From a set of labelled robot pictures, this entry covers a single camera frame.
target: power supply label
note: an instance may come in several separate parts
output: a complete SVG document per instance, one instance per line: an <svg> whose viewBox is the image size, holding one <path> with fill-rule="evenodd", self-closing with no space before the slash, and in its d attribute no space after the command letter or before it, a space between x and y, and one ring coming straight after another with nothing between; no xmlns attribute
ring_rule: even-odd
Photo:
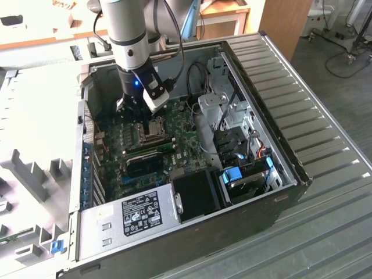
<svg viewBox="0 0 372 279"><path fill-rule="evenodd" d="M122 202L124 234L129 237L162 224L158 192Z"/></svg>

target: floor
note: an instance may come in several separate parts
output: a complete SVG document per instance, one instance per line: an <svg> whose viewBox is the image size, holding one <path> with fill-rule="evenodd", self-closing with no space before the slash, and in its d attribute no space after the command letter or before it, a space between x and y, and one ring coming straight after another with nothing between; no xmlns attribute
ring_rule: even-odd
<svg viewBox="0 0 372 279"><path fill-rule="evenodd" d="M367 11L358 17L355 23L357 29ZM344 22L345 17L341 16L337 20L337 27ZM351 78L335 77L326 70L324 63L342 51L341 47L321 37L316 37L311 44L301 38L291 63L358 147L372 160L372 63ZM352 65L348 65L347 54L344 53L333 59L329 66L337 74L347 76L364 66L368 55L364 53Z"/></svg>

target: side panel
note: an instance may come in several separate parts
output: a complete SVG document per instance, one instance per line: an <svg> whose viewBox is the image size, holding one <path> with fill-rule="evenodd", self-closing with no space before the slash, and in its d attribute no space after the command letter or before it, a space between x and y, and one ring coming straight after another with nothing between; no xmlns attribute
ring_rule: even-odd
<svg viewBox="0 0 372 279"><path fill-rule="evenodd" d="M288 187L221 216L71 269L62 278L145 279L162 274L269 228L303 189Z"/></svg>

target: motherboard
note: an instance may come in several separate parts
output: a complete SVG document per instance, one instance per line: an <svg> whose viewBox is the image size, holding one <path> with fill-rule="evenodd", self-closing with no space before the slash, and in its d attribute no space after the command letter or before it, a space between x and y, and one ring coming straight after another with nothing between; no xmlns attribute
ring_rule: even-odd
<svg viewBox="0 0 372 279"><path fill-rule="evenodd" d="M169 183L207 166L192 114L172 100L145 127L125 113L98 123L96 152L106 202Z"/></svg>

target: ribbed metal surface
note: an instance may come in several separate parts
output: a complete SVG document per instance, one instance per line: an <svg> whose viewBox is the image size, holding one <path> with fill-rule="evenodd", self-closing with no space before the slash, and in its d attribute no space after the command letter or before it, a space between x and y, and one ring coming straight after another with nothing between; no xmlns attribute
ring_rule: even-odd
<svg viewBox="0 0 372 279"><path fill-rule="evenodd" d="M160 278L372 278L371 169L270 40L227 41L313 184L269 230Z"/></svg>

